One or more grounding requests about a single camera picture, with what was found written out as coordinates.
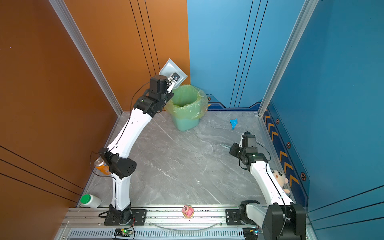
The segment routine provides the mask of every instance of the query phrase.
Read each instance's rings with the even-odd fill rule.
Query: vent grille
[[[70,233],[70,239],[111,239],[114,238],[114,228],[73,228]],[[150,240],[154,238],[166,239],[193,239],[193,238],[220,238],[220,239],[244,239],[242,228],[214,228],[208,231],[172,231],[158,228],[136,228],[135,240]],[[132,239],[131,237],[117,237],[120,239]]]
[[[114,228],[100,229],[96,228],[73,228],[70,233],[70,238],[110,238],[113,237]]]
[[[242,237],[242,229],[197,231],[172,231],[172,230],[137,230],[136,237],[144,238],[180,238],[180,237]]]

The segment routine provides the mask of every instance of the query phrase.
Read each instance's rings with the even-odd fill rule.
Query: marble floor
[[[128,117],[129,113],[120,117],[111,141]],[[238,125],[232,130],[229,120],[235,118]],[[141,132],[129,155],[137,162],[130,186],[132,206],[238,205],[242,200],[265,204],[256,180],[221,145],[239,142],[245,131],[250,131],[261,143],[270,141],[263,139],[261,131],[265,129],[260,129],[256,121],[253,112],[209,111],[197,127],[180,132],[169,113],[157,114]],[[269,158],[262,147],[259,152]],[[84,194],[93,194],[101,198],[101,207],[108,206],[112,199],[111,179],[91,176]]]

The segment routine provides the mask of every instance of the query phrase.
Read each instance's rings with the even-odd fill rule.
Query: blue glove
[[[233,120],[229,120],[232,124],[232,130],[235,129],[236,125],[237,125],[237,119],[233,119]]]

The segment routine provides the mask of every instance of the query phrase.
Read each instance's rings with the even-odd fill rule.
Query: trash can
[[[165,109],[172,115],[172,121],[180,131],[187,131],[199,124],[208,107],[205,93],[192,85],[181,85],[173,90],[174,96]]]

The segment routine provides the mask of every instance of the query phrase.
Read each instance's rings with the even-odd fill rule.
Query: plastic bag
[[[192,85],[181,85],[173,90],[174,96],[165,109],[178,119],[199,119],[208,108],[207,95]]]

